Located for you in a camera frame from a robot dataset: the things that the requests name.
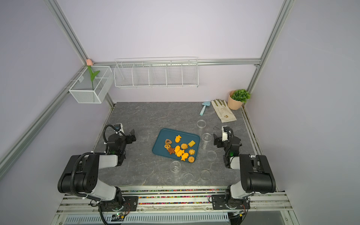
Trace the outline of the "clear jar with cookies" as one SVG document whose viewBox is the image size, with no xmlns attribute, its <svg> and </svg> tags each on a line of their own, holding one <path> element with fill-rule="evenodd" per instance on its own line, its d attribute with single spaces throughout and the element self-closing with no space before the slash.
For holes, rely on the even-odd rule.
<svg viewBox="0 0 360 225">
<path fill-rule="evenodd" d="M 210 133 L 204 133 L 202 135 L 202 144 L 201 144 L 202 149 L 206 149 L 211 145 L 212 137 L 213 136 Z"/>
</svg>

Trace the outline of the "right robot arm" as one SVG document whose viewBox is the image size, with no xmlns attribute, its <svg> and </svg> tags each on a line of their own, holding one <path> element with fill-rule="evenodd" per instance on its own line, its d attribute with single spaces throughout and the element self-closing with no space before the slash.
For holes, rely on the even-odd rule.
<svg viewBox="0 0 360 225">
<path fill-rule="evenodd" d="M 247 210 L 250 197 L 255 193 L 267 194 L 276 191 L 276 181 L 265 155 L 240 153 L 241 139 L 229 126 L 222 127 L 222 136 L 214 135 L 214 145 L 225 151 L 226 168 L 240 172 L 240 181 L 229 185 L 223 195 L 212 195 L 214 210 Z"/>
</svg>

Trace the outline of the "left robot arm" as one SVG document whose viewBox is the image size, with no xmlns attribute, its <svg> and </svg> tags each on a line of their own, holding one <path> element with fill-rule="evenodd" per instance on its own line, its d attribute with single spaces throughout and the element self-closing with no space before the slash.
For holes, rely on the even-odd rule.
<svg viewBox="0 0 360 225">
<path fill-rule="evenodd" d="M 58 181 L 58 191 L 90 199 L 100 212 L 134 212 L 138 206 L 138 197 L 124 197 L 119 187 L 101 181 L 98 172 L 100 169 L 123 164 L 126 159 L 126 146 L 137 140 L 135 131 L 131 130 L 126 135 L 121 124 L 107 124 L 104 128 L 114 130 L 110 136 L 103 134 L 105 151 L 71 156 Z"/>
</svg>

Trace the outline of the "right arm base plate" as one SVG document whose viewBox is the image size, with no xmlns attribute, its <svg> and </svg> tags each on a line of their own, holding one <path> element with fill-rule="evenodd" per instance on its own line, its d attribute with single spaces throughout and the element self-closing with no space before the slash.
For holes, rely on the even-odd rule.
<svg viewBox="0 0 360 225">
<path fill-rule="evenodd" d="M 210 203 L 214 210 L 248 210 L 250 209 L 250 199 L 234 199 L 225 194 L 211 195 Z"/>
</svg>

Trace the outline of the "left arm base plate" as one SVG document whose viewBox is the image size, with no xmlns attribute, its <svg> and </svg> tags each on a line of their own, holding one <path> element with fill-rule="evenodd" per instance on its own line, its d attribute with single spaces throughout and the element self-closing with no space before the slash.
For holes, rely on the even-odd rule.
<svg viewBox="0 0 360 225">
<path fill-rule="evenodd" d="M 119 201 L 100 202 L 102 212 L 135 212 L 138 206 L 139 196 L 123 196 Z"/>
</svg>

